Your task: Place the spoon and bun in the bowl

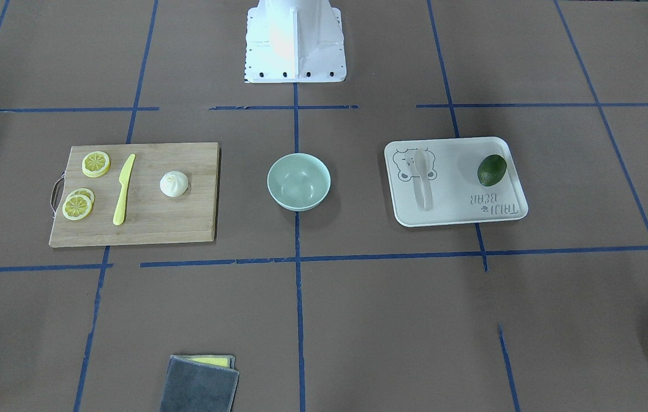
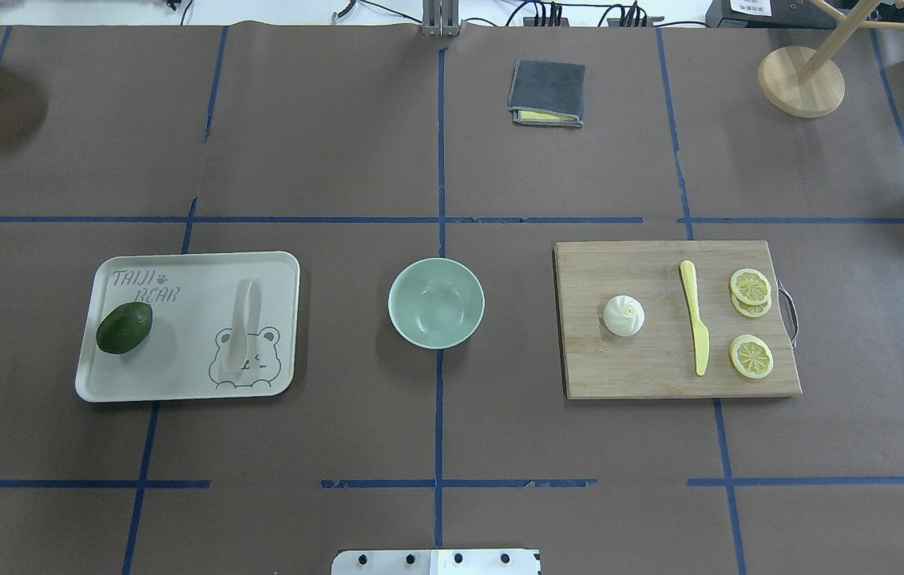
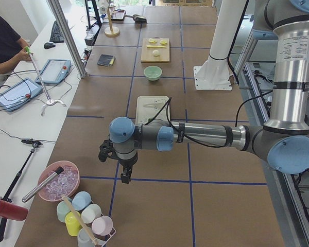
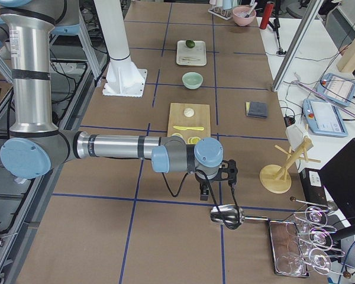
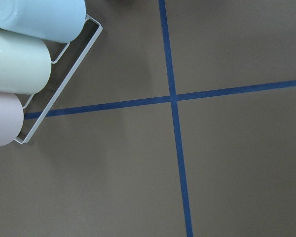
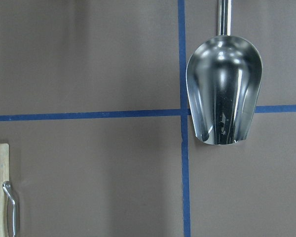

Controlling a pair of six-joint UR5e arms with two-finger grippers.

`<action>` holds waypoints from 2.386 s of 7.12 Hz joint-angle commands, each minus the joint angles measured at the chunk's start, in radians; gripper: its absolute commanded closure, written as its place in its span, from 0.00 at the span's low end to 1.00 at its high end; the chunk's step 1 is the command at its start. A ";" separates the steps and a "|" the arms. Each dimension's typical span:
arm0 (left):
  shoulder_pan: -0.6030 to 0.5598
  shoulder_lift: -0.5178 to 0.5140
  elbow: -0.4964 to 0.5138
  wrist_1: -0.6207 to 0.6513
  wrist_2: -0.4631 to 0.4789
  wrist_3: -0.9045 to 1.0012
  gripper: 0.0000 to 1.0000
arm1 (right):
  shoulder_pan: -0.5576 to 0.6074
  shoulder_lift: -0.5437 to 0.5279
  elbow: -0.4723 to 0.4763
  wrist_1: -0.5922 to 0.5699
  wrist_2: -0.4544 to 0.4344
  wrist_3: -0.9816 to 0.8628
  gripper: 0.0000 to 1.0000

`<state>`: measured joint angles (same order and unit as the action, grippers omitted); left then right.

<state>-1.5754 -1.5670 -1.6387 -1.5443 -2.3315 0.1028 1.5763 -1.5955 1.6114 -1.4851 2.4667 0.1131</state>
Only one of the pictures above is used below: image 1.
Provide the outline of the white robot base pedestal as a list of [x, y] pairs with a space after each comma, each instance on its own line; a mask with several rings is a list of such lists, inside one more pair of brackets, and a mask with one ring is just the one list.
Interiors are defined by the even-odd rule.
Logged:
[[331, 2], [259, 1], [247, 11], [246, 23], [246, 83], [346, 79], [342, 13]]

